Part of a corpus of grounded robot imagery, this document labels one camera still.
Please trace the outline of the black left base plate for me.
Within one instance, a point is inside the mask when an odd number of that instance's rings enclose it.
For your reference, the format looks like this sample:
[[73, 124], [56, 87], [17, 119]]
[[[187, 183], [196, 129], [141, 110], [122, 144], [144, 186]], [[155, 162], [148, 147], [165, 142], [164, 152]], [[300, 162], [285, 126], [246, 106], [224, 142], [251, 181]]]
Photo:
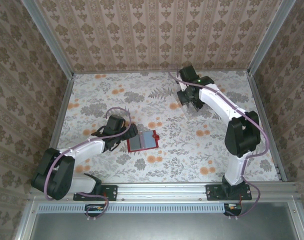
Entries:
[[85, 202], [104, 201], [103, 198], [98, 197], [98, 195], [100, 195], [106, 197], [109, 201], [116, 201], [117, 194], [118, 194], [117, 185], [99, 185], [99, 186], [95, 186], [90, 193], [86, 194], [86, 196], [84, 194], [75, 193], [73, 195], [73, 200], [85, 201]]

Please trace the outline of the small black connector board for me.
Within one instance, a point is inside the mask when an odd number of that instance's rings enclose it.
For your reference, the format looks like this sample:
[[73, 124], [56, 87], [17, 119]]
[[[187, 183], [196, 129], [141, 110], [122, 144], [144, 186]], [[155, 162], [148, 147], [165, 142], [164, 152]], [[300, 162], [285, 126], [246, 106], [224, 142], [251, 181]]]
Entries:
[[224, 204], [224, 215], [228, 217], [237, 217], [242, 212], [241, 203], [225, 203]]
[[86, 204], [84, 206], [85, 215], [88, 218], [98, 218], [99, 215], [103, 212], [105, 209], [105, 204]]

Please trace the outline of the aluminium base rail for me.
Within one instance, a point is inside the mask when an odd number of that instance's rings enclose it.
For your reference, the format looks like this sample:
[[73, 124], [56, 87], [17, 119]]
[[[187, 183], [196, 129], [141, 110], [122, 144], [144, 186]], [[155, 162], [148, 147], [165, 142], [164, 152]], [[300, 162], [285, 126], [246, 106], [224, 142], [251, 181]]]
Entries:
[[[206, 202], [208, 185], [215, 182], [116, 183], [115, 203]], [[260, 191], [259, 202], [290, 202], [300, 199], [296, 184], [284, 181], [254, 181]]]

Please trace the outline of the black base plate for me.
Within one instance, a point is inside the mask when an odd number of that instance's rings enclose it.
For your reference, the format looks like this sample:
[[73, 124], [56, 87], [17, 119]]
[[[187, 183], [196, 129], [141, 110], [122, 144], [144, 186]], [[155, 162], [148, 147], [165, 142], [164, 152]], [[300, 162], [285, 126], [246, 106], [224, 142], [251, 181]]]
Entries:
[[224, 187], [222, 184], [208, 184], [205, 188], [208, 201], [252, 200], [252, 193], [248, 184], [232, 187]]
[[75, 193], [73, 195], [73, 200], [85, 201], [85, 202], [104, 201], [103, 198], [98, 197], [98, 195], [100, 195], [106, 197], [109, 201], [116, 201], [117, 194], [118, 194], [117, 185], [99, 185], [99, 186], [95, 186], [90, 193], [86, 194], [86, 196], [84, 194]]

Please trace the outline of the floral table cover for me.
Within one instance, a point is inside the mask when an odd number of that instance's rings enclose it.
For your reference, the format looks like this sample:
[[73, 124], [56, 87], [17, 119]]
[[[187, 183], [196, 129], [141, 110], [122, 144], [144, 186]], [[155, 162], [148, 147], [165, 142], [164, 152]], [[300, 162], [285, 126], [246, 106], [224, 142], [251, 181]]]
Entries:
[[188, 119], [179, 103], [180, 89], [167, 72], [77, 74], [58, 147], [75, 146], [106, 124], [105, 114], [130, 116], [141, 132], [155, 130], [159, 148], [128, 152], [122, 142], [114, 151], [78, 164], [104, 183], [219, 182], [230, 153], [226, 124], [207, 105]]

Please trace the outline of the grey metal panel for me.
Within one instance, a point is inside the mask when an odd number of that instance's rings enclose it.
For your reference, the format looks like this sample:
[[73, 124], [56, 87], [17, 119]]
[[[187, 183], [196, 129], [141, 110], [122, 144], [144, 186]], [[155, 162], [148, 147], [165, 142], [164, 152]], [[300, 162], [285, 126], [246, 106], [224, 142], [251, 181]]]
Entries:
[[247, 215], [222, 213], [39, 213], [26, 206], [15, 240], [304, 240], [301, 204], [259, 203]]

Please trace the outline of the clear acrylic card stand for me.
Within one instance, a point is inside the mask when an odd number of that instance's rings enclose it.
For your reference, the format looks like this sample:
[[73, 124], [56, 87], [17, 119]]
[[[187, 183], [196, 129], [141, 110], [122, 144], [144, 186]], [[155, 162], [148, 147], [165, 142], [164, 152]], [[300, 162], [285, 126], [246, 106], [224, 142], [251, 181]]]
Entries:
[[193, 104], [190, 102], [186, 105], [181, 105], [182, 107], [182, 110], [185, 114], [185, 116], [188, 118], [188, 119], [192, 119], [194, 117], [197, 117], [200, 113], [201, 113], [201, 109], [199, 111], [196, 111]]

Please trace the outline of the aluminium corner post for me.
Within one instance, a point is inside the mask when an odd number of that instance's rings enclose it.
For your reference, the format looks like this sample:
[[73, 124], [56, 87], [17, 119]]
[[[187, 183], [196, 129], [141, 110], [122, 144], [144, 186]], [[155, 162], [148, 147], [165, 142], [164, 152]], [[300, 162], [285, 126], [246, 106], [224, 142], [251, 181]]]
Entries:
[[68, 62], [68, 59], [64, 54], [63, 48], [60, 46], [59, 42], [57, 41], [54, 31], [51, 30], [49, 24], [45, 19], [45, 15], [38, 7], [36, 0], [22, 0], [22, 3], [27, 9], [29, 15], [34, 21], [39, 32], [43, 36], [45, 42], [49, 46], [55, 59], [57, 60], [62, 71], [64, 72], [67, 80], [70, 81], [73, 78], [74, 71], [72, 70], [72, 67]]
[[285, 22], [288, 14], [293, 8], [296, 0], [282, 0], [273, 19], [267, 28], [261, 43], [259, 44], [248, 68], [247, 72], [250, 76], [253, 76], [258, 70], [261, 62], [266, 56], [269, 48], [271, 47], [274, 39], [276, 38], [278, 32], [280, 31], [283, 23]]

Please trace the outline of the red card holder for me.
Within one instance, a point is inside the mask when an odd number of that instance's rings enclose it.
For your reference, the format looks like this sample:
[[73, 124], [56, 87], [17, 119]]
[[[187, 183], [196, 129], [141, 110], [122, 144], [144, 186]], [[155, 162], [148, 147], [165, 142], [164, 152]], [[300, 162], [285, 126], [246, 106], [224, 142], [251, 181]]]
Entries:
[[139, 132], [135, 137], [127, 140], [129, 153], [159, 148], [159, 135], [155, 130]]

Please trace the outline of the aluminium side rail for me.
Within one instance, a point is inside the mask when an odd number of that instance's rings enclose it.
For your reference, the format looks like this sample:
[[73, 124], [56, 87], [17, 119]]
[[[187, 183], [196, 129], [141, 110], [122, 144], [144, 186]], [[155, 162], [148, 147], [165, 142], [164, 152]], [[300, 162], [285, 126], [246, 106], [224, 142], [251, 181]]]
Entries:
[[50, 148], [56, 149], [58, 146], [70, 97], [72, 95], [73, 86], [74, 86], [74, 79], [72, 78], [67, 82], [66, 90], [62, 99], [62, 104], [57, 116], [57, 121], [49, 144]]
[[271, 157], [273, 159], [278, 178], [280, 181], [287, 182], [288, 179], [287, 179], [285, 170], [282, 165], [282, 161], [281, 161], [281, 158], [280, 158], [280, 155], [279, 155], [279, 152], [278, 152], [278, 149], [277, 149], [270, 125], [269, 125], [269, 121], [268, 121], [268, 118], [267, 118], [267, 115], [266, 115], [266, 112], [264, 109], [264, 105], [262, 103], [256, 82], [255, 82], [255, 79], [247, 71], [245, 73], [247, 75], [249, 86], [251, 88], [252, 95], [253, 95], [257, 110], [258, 110], [258, 115], [261, 120], [261, 125], [269, 140], [269, 151], [270, 151]]

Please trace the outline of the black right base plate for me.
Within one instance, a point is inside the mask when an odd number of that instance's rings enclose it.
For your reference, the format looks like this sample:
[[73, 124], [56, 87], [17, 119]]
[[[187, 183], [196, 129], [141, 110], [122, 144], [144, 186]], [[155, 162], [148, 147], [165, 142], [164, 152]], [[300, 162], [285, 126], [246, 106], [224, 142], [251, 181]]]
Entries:
[[232, 187], [224, 187], [222, 184], [208, 184], [205, 188], [208, 201], [252, 200], [252, 193], [248, 184]]

